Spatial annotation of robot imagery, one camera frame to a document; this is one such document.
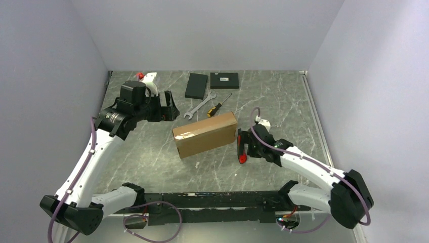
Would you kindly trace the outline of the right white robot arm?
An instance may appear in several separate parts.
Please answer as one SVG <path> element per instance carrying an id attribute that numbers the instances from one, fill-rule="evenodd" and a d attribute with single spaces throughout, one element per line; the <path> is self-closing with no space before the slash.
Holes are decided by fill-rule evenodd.
<path id="1" fill-rule="evenodd" d="M 369 210 L 374 201 L 362 175 L 335 169 L 305 154 L 293 143 L 276 140 L 267 128 L 257 123 L 237 132 L 237 157 L 241 164 L 248 157 L 263 158 L 280 168 L 297 172 L 316 184 L 305 186 L 289 181 L 278 190 L 279 205 L 285 210 L 307 206 L 330 214 L 341 226 L 353 229 L 369 225 Z"/>

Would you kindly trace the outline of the red black utility knife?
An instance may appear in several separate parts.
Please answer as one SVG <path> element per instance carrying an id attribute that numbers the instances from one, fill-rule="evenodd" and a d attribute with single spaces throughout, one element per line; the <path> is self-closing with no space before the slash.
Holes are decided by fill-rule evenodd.
<path id="1" fill-rule="evenodd" d="M 240 164 L 244 164 L 247 160 L 245 145 L 248 143 L 247 131 L 238 129 L 237 131 L 237 157 Z"/>

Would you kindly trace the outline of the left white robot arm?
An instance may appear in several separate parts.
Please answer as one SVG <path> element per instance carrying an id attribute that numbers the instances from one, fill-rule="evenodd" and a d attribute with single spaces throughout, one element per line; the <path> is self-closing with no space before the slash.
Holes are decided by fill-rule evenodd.
<path id="1" fill-rule="evenodd" d="M 112 105 L 91 119 L 91 135 L 75 168 L 54 195 L 45 195 L 40 207 L 50 216 L 48 241 L 53 241 L 55 223 L 84 235 L 92 234 L 102 220 L 128 208 L 140 212 L 146 203 L 144 188 L 124 183 L 106 194 L 95 195 L 100 173 L 138 122 L 172 122 L 179 116 L 171 91 L 166 90 L 165 105 L 154 83 L 128 80 Z"/>

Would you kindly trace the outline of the brown cardboard express box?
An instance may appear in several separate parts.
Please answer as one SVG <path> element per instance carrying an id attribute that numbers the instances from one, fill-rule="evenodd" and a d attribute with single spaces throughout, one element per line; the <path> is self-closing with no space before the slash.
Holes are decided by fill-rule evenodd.
<path id="1" fill-rule="evenodd" d="M 179 157 L 184 159 L 233 143 L 237 126 L 234 113 L 227 112 L 172 129 Z"/>

